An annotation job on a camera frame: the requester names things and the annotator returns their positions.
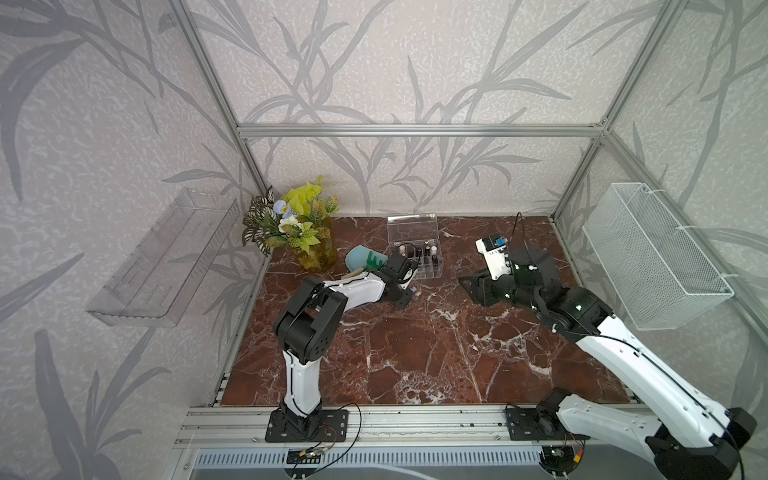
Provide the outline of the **right electronics board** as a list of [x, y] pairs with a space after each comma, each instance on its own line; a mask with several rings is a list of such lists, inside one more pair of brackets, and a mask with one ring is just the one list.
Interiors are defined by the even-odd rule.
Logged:
[[543, 447], [539, 454], [539, 466], [553, 479], [569, 479], [583, 457], [582, 449], [572, 446]]

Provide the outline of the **clear acrylic lipstick organizer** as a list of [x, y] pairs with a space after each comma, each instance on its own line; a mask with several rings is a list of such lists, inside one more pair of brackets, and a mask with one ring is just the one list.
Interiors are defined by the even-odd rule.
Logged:
[[[439, 239], [438, 217], [436, 214], [413, 214], [391, 216], [387, 218], [388, 248], [387, 253], [400, 253], [405, 257], [415, 258], [418, 270], [415, 280], [431, 280], [442, 277], [443, 256]], [[422, 257], [422, 245], [434, 244], [438, 248], [436, 255], [427, 259]]]

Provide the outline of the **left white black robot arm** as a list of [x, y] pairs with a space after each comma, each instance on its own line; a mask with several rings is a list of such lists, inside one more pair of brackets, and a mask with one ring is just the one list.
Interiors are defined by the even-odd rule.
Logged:
[[329, 350], [344, 313], [368, 304], [407, 306], [420, 261], [395, 253], [382, 263], [357, 268], [339, 280], [302, 280], [274, 324], [286, 366], [286, 393], [279, 412], [293, 427], [317, 428], [322, 411], [321, 359]]

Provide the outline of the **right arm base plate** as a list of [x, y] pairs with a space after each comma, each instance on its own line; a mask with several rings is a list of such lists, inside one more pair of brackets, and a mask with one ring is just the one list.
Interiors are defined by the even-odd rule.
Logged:
[[504, 417], [512, 441], [541, 440], [588, 440], [589, 436], [575, 434], [558, 419], [560, 404], [571, 392], [554, 388], [549, 395], [534, 407], [521, 407], [508, 403]]

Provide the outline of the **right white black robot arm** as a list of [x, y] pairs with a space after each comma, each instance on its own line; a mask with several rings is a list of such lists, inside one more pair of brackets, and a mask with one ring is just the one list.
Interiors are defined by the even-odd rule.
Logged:
[[725, 407], [697, 390], [592, 291], [563, 285], [547, 251], [511, 249], [499, 235], [478, 240], [476, 247], [485, 268], [459, 279], [473, 303], [488, 307], [507, 302], [533, 313], [542, 325], [598, 360], [650, 410], [633, 415], [556, 388], [537, 406], [541, 426], [561, 426], [610, 443], [652, 463], [667, 479], [746, 474], [741, 450], [757, 426], [749, 412]]

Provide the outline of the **green toy rake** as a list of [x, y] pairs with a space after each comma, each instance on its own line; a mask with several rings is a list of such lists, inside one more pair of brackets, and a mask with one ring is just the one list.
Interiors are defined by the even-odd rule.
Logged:
[[380, 270], [387, 262], [388, 257], [375, 251], [369, 251], [366, 257], [366, 266], [370, 270]]

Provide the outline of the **teal toy shovel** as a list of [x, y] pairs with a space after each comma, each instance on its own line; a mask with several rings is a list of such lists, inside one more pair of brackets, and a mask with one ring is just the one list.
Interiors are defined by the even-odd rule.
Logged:
[[366, 257], [369, 251], [374, 250], [371, 250], [370, 248], [362, 245], [358, 245], [351, 249], [345, 258], [345, 265], [347, 266], [348, 270], [350, 272], [354, 272], [360, 269], [370, 270], [366, 266]]

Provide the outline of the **aluminium front rail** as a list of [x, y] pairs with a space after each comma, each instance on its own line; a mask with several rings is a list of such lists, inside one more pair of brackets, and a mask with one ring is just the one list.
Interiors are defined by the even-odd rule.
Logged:
[[[574, 426], [552, 439], [540, 439], [534, 427], [515, 429], [512, 439], [503, 404], [368, 405], [348, 406], [341, 436], [329, 430], [325, 445], [345, 448], [384, 446], [507, 446], [572, 444], [585, 437], [593, 444], [623, 447], [644, 439], [659, 428], [645, 405], [579, 404]], [[192, 408], [187, 412], [173, 446], [187, 448], [268, 448], [271, 407]]]

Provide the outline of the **clear plastic wall shelf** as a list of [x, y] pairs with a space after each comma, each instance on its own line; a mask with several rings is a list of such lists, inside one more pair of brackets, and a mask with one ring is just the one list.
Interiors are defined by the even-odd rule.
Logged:
[[231, 197], [182, 189], [86, 312], [112, 327], [175, 327], [239, 214]]

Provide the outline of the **left electronics board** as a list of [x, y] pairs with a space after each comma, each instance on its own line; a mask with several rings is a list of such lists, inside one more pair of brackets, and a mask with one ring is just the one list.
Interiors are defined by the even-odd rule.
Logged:
[[319, 465], [323, 458], [322, 450], [289, 449], [286, 453], [285, 464], [290, 466]]

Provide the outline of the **artificial flowers in yellow vase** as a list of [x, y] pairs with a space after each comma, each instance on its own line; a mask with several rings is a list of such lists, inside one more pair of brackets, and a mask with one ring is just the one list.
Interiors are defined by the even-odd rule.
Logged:
[[325, 196], [324, 190], [324, 178], [319, 176], [281, 197], [273, 190], [253, 197], [243, 216], [242, 244], [253, 243], [267, 256], [287, 249], [310, 273], [329, 270], [338, 259], [332, 216], [339, 201], [335, 195]]

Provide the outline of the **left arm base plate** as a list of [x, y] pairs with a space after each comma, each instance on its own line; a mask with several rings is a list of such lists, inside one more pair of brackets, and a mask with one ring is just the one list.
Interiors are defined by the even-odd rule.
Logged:
[[271, 412], [265, 434], [267, 443], [302, 443], [345, 441], [349, 425], [347, 409], [320, 410], [308, 417], [291, 410]]

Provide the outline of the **electronics board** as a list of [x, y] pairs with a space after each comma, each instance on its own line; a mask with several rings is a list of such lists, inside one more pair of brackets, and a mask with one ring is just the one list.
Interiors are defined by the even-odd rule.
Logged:
[[582, 449], [572, 446], [543, 447], [539, 454], [539, 466], [553, 479], [569, 479], [583, 457]]
[[285, 464], [290, 466], [319, 465], [323, 458], [322, 450], [289, 449], [286, 453]]

